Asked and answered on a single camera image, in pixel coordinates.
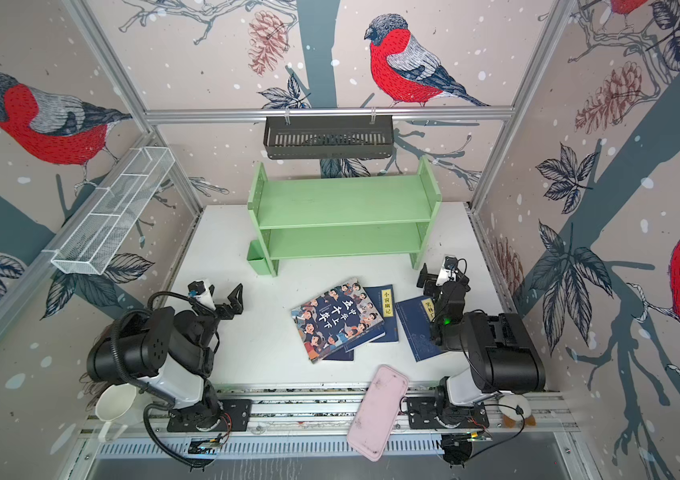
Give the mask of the colourful illustrated thick book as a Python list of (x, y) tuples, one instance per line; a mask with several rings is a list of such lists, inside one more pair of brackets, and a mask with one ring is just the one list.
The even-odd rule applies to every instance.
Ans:
[(313, 364), (385, 335), (383, 314), (357, 278), (294, 307), (290, 317)]

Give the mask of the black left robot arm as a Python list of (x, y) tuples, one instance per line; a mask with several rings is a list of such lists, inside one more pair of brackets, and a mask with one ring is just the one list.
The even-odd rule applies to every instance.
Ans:
[(252, 402), (221, 400), (210, 381), (219, 326), (243, 313), (244, 287), (236, 285), (223, 303), (213, 293), (212, 284), (197, 280), (186, 294), (152, 294), (145, 308), (114, 321), (92, 347), (90, 379), (131, 384), (153, 396), (168, 408), (172, 433), (245, 431)]

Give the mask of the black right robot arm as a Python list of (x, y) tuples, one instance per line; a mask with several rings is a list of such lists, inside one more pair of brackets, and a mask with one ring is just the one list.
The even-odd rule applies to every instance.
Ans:
[(470, 280), (456, 258), (447, 257), (437, 274), (423, 267), (417, 287), (421, 297), (395, 304), (415, 360), (456, 352), (467, 360), (467, 369), (442, 378), (430, 397), (406, 399), (412, 429), (485, 430), (486, 400), (545, 389), (543, 362), (521, 317), (467, 310)]

